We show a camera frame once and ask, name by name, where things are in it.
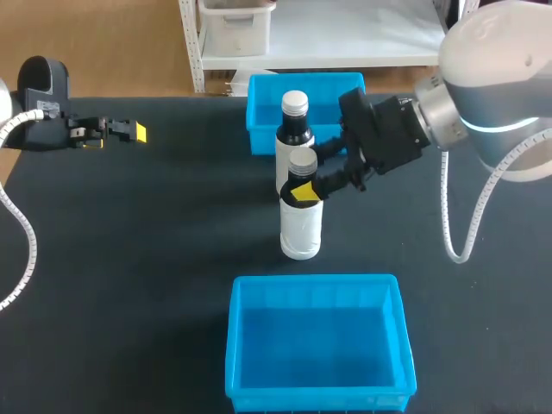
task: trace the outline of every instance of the blue storage tray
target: blue storage tray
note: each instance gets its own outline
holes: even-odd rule
[[[309,97],[309,124],[316,142],[339,136],[338,98],[354,88],[365,90],[361,73],[285,73],[254,75],[249,80],[246,124],[253,155],[274,154],[276,130],[282,123],[282,97],[303,91]]]
[[[235,280],[226,394],[236,412],[403,411],[414,392],[394,276]]]

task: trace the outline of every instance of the robotic arm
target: robotic arm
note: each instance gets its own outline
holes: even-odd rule
[[[348,183],[364,191],[367,176],[416,160],[433,143],[442,150],[445,247],[454,262],[467,261],[499,180],[526,182],[552,175],[550,39],[548,5],[504,1],[460,20],[441,45],[440,74],[419,82],[413,100],[394,97],[371,105],[361,90],[341,96],[341,136],[314,149],[321,163],[346,148],[347,162],[342,170],[315,179],[312,189],[320,199]],[[457,255],[449,232],[448,151],[466,139],[492,174]]]

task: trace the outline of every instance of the white bottle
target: white bottle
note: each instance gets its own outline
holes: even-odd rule
[[[312,190],[317,167],[311,148],[296,148],[290,154],[289,179],[279,200],[279,239],[284,254],[294,260],[310,259],[320,250],[323,201]]]
[[[288,91],[282,97],[282,125],[276,132],[276,191],[287,181],[287,167],[292,151],[314,145],[314,135],[307,122],[309,98],[302,91]]]

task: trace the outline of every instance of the white spiral cable wrap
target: white spiral cable wrap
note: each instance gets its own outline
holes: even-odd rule
[[[29,112],[23,112],[18,116],[15,116],[9,120],[1,129],[0,129],[0,148],[3,147],[3,144],[6,142],[8,135],[17,128],[19,125],[25,122],[30,121],[40,121],[44,119],[43,110],[30,110]],[[6,299],[0,302],[0,311],[6,309],[10,304],[12,304],[17,297],[21,294],[27,283],[30,281],[31,276],[36,265],[36,256],[38,254],[38,245],[36,243],[36,235],[33,230],[33,226],[28,222],[27,218],[21,213],[21,211],[16,207],[15,204],[9,199],[8,194],[4,191],[2,183],[0,183],[0,202],[8,209],[8,211],[17,219],[21,224],[25,233],[27,234],[28,239],[28,262],[27,267],[25,268],[25,273],[23,274],[21,280],[17,284],[16,288],[8,295]]]
[[[497,167],[492,171],[491,176],[486,181],[483,191],[481,191],[480,197],[475,205],[474,214],[472,215],[472,221],[469,224],[467,231],[466,242],[464,249],[460,255],[456,254],[455,248],[452,245],[450,239],[450,227],[449,227],[449,201],[448,201],[448,181],[449,181],[449,153],[443,152],[441,158],[441,219],[442,219],[442,232],[445,241],[445,248],[450,259],[458,264],[465,263],[472,250],[474,249],[475,238],[477,237],[477,231],[480,227],[481,218],[489,198],[494,190],[496,184],[502,178],[505,171],[526,151],[533,148],[535,145],[541,142],[552,139],[552,129],[545,129],[544,131],[532,135],[529,138],[522,141],[514,149],[512,149]]]

